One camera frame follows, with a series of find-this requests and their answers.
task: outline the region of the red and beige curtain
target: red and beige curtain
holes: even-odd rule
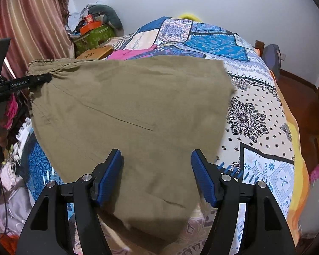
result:
[[[34,59],[73,57],[67,8],[68,0],[0,0],[0,38],[12,38],[3,76],[24,76]]]

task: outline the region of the yellow round object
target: yellow round object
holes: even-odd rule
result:
[[[197,18],[195,15],[186,13],[186,14],[182,14],[179,16],[180,19],[188,19],[188,20],[192,20],[192,21],[196,21],[196,22],[201,22],[201,20],[199,18]]]

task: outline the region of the khaki fabric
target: khaki fabric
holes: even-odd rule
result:
[[[191,152],[213,162],[234,89],[222,61],[157,56],[129,61],[41,60],[32,93],[36,138],[64,182],[124,156],[106,210],[124,224],[176,240],[199,201]]]

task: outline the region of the green box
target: green box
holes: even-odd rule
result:
[[[102,25],[98,28],[88,31],[80,38],[73,41],[75,44],[75,56],[81,55],[83,52],[95,49],[99,43],[107,41],[111,37],[115,37],[115,31],[109,25]]]

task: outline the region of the metal bolt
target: metal bolt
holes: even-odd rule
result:
[[[83,175],[84,181],[89,181],[89,180],[91,180],[91,178],[92,178],[92,175],[90,175],[90,174]]]
[[[222,175],[221,178],[222,178],[223,181],[231,180],[231,177],[229,175],[227,175],[227,174]]]
[[[50,181],[50,182],[47,183],[47,187],[48,187],[48,188],[52,188],[52,187],[54,187],[54,186],[55,186],[55,181],[54,181],[54,180],[52,180],[52,181]]]
[[[259,182],[258,182],[258,186],[259,186],[260,188],[265,188],[265,187],[267,186],[267,184],[266,184],[265,182],[263,182],[263,181],[259,181]]]

